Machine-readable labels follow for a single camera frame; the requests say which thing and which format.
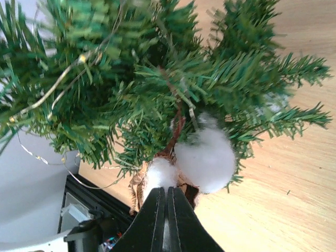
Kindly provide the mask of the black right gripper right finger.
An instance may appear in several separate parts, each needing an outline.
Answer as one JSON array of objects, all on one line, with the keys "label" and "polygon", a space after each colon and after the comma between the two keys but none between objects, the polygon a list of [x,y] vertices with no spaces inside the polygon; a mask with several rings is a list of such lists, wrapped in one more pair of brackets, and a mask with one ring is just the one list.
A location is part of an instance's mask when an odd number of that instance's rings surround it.
[{"label": "black right gripper right finger", "polygon": [[166,209],[170,251],[223,251],[202,226],[179,188],[169,188]]}]

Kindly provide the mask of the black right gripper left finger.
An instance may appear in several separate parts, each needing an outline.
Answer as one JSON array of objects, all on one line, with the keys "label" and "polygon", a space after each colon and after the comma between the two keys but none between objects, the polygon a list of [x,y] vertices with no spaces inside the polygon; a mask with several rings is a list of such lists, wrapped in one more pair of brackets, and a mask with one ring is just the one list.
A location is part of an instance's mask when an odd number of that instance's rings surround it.
[{"label": "black right gripper left finger", "polygon": [[112,251],[162,251],[165,207],[166,197],[164,188],[152,189],[132,224],[117,241]]}]

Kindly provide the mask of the white pompom ornament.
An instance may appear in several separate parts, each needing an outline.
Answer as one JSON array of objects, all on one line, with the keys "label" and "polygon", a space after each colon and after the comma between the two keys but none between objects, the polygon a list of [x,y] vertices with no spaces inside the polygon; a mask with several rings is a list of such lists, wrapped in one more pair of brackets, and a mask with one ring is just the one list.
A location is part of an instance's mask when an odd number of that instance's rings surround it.
[{"label": "white pompom ornament", "polygon": [[202,112],[197,120],[201,128],[187,142],[178,142],[171,154],[142,163],[128,185],[130,215],[142,207],[153,188],[177,186],[195,208],[200,194],[218,192],[231,181],[236,157],[225,131],[207,112]]}]

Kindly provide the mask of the small green christmas tree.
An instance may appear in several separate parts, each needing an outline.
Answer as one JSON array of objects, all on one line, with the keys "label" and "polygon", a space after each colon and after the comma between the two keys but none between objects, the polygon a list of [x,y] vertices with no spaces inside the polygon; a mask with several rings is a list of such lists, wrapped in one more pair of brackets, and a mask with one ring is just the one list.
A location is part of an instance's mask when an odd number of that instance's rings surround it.
[{"label": "small green christmas tree", "polygon": [[55,152],[134,174],[212,115],[231,142],[240,181],[251,144],[325,128],[318,103],[290,106],[304,84],[331,77],[324,58],[279,54],[276,1],[224,1],[203,42],[190,1],[41,1],[44,21],[1,3],[1,150],[21,130]]}]

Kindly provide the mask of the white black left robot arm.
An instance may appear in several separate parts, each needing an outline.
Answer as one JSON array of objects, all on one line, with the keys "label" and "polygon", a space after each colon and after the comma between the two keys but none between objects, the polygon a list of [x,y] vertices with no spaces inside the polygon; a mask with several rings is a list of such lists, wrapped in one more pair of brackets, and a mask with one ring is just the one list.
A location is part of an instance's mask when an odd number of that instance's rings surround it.
[{"label": "white black left robot arm", "polygon": [[51,237],[1,243],[1,251],[111,251],[121,236],[113,217],[90,219]]}]

